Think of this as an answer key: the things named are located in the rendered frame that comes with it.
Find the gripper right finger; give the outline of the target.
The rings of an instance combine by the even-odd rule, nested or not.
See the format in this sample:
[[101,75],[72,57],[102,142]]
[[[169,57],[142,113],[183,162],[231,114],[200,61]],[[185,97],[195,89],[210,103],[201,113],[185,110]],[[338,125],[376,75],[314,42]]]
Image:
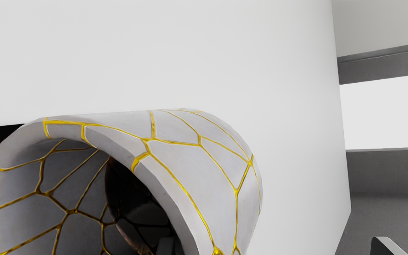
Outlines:
[[374,236],[371,255],[408,255],[399,245],[386,236]]

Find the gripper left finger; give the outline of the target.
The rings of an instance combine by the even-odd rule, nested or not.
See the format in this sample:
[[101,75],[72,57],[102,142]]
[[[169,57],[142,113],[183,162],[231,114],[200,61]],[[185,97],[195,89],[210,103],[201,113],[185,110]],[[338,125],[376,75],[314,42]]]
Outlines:
[[175,238],[173,236],[163,237],[159,240],[157,255],[176,255]]

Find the white mug with gold cracks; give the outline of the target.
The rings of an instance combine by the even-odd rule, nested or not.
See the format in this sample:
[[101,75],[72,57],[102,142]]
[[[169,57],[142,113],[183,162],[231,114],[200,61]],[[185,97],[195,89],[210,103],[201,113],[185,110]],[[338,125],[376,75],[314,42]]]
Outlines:
[[39,118],[0,143],[0,255],[247,255],[248,144],[194,109]]

